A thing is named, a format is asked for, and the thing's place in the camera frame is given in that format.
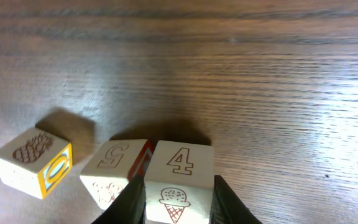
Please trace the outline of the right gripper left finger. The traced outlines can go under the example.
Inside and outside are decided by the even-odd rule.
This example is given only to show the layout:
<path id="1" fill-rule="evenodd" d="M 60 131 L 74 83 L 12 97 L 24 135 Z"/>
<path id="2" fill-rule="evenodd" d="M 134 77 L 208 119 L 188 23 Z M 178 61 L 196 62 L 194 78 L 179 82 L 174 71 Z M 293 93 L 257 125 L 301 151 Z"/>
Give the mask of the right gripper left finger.
<path id="1" fill-rule="evenodd" d="M 144 224 L 144 176 L 135 176 L 113 203 L 92 224 Z"/>

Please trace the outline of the wooden block number five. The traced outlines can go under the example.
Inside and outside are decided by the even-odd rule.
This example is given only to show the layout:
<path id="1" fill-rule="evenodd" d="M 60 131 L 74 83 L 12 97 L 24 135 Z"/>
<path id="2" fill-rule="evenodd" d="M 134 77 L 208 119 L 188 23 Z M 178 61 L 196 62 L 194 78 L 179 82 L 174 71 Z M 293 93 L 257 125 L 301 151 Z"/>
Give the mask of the wooden block number five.
<path id="1" fill-rule="evenodd" d="M 80 180 L 105 210 L 135 176 L 146 173 L 153 153 L 148 139 L 108 141 L 85 165 Z"/>

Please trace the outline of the wooden block pineapple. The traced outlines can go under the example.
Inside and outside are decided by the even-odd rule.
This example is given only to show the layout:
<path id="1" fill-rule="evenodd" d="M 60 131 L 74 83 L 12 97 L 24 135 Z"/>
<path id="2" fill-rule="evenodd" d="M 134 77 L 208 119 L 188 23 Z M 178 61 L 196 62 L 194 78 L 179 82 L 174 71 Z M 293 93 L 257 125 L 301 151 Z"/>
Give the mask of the wooden block pineapple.
<path id="1" fill-rule="evenodd" d="M 0 148 L 2 182 L 39 199 L 72 167 L 72 143 L 38 128 L 26 130 Z"/>

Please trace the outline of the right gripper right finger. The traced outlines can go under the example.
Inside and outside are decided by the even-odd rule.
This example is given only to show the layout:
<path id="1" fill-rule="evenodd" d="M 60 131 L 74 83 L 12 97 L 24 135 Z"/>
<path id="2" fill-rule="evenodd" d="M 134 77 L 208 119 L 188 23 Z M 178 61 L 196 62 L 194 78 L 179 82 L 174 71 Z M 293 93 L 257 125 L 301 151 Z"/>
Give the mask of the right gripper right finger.
<path id="1" fill-rule="evenodd" d="M 210 224 L 262 224 L 221 175 L 214 176 Z"/>

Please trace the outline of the wooden block number four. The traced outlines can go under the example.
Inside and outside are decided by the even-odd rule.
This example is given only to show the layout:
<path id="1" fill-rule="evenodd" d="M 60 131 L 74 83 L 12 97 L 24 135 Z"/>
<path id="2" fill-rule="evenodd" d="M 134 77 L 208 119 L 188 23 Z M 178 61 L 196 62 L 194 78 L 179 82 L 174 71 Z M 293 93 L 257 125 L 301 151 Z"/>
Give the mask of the wooden block number four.
<path id="1" fill-rule="evenodd" d="M 208 224 L 214 192 L 214 148 L 159 141 L 144 184 L 148 220 Z"/>

